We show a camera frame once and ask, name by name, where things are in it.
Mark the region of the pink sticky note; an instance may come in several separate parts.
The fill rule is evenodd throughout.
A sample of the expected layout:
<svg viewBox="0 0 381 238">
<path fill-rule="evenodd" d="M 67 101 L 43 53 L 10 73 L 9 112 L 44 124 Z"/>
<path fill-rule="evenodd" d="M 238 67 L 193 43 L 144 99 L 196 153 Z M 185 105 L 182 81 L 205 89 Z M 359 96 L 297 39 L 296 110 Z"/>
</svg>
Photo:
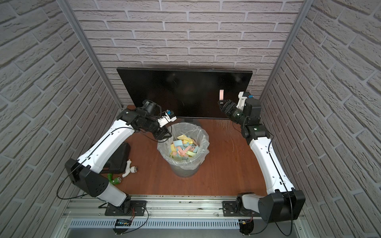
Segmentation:
<svg viewBox="0 0 381 238">
<path fill-rule="evenodd" d="M 224 99 L 224 90 L 221 89 L 219 90 L 219 100 L 223 100 Z"/>
</svg>

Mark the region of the clear plastic bin liner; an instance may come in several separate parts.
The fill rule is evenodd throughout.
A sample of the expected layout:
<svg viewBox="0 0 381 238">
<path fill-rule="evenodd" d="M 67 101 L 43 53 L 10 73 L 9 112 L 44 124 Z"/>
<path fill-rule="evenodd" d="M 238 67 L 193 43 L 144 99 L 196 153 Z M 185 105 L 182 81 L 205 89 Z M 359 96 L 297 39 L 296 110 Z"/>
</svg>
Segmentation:
<svg viewBox="0 0 381 238">
<path fill-rule="evenodd" d="M 177 123 L 170 126 L 172 137 L 158 143 L 162 157 L 174 168 L 195 170 L 209 154 L 209 136 L 200 126 Z"/>
</svg>

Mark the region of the mesh waste bin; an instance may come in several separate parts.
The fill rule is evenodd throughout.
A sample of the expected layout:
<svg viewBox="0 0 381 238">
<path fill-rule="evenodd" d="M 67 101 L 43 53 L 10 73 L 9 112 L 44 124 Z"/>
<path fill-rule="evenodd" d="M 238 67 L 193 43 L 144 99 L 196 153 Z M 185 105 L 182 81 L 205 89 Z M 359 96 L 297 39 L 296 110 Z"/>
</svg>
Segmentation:
<svg viewBox="0 0 381 238">
<path fill-rule="evenodd" d="M 169 127 L 172 137 L 164 143 L 159 143 L 158 151 L 169 163 L 172 171 L 179 177 L 188 178 L 193 176 L 209 154 L 209 135 L 201 127 L 199 120 L 182 120 Z M 181 157 L 178 154 L 173 156 L 171 144 L 178 140 L 178 137 L 185 135 L 194 141 L 194 147 L 198 147 L 195 156 Z"/>
</svg>

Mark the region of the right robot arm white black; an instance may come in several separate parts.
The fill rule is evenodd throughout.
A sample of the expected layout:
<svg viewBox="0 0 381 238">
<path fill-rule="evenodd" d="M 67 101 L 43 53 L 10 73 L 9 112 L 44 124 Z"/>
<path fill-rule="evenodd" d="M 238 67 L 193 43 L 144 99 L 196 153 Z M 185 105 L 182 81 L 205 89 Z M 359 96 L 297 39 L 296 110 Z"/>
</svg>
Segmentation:
<svg viewBox="0 0 381 238">
<path fill-rule="evenodd" d="M 242 208 L 259 213 L 266 223 L 296 220 L 306 198 L 286 176 L 272 145 L 271 133 L 261 124 L 261 104 L 251 95 L 242 95 L 239 102 L 220 100 L 219 108 L 233 123 L 253 151 L 266 185 L 266 196 L 246 193 L 239 196 Z"/>
</svg>

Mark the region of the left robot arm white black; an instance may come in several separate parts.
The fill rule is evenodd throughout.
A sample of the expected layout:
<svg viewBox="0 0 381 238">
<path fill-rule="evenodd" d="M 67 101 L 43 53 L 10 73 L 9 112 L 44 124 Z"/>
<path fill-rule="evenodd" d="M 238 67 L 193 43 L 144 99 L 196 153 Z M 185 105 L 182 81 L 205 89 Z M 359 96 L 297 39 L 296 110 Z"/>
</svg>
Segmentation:
<svg viewBox="0 0 381 238">
<path fill-rule="evenodd" d="M 156 116 L 154 113 L 158 108 L 156 103 L 145 100 L 141 107 L 121 111 L 110 129 L 88 151 L 66 162 L 71 182 L 92 197 L 115 207 L 123 206 L 128 196 L 100 173 L 122 143 L 135 132 L 150 132 L 159 142 L 171 138 L 166 125 L 177 119 L 175 113 L 166 110 Z"/>
</svg>

